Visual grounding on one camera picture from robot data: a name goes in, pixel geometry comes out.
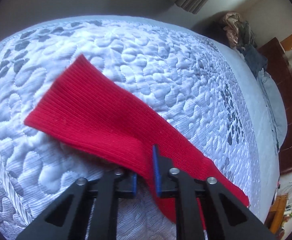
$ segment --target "red sock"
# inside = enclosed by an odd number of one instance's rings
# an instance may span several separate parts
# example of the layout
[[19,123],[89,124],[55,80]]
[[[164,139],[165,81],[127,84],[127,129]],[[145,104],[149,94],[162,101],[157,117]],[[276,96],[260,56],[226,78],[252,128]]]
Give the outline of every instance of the red sock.
[[[83,56],[58,77],[25,124],[73,148],[94,154],[142,176],[155,196],[152,146],[196,179],[215,177],[245,206],[248,197],[227,180],[183,135],[133,94],[106,78]],[[175,221],[173,199],[156,198]]]

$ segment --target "silver screw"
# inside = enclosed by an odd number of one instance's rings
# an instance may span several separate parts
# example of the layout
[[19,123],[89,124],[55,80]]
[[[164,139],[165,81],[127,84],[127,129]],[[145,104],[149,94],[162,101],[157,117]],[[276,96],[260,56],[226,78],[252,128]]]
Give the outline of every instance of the silver screw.
[[120,176],[124,173],[124,171],[122,169],[116,169],[115,170],[115,175]]
[[171,168],[169,170],[169,173],[172,174],[172,175],[176,175],[180,172],[180,170],[178,168]]
[[87,179],[85,179],[85,178],[79,178],[79,179],[76,180],[76,184],[79,185],[79,186],[85,185],[86,182],[87,182]]
[[211,185],[214,185],[214,184],[217,183],[217,179],[214,178],[214,177],[209,177],[209,178],[207,179],[207,182],[208,182],[209,184],[211,184]]

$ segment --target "headboard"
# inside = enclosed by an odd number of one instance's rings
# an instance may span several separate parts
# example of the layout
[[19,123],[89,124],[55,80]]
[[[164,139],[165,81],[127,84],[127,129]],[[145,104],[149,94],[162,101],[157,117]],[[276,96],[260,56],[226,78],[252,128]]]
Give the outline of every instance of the headboard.
[[279,170],[282,175],[292,172],[292,68],[277,38],[258,51],[268,59],[267,72],[278,86],[286,110],[287,135],[279,151]]

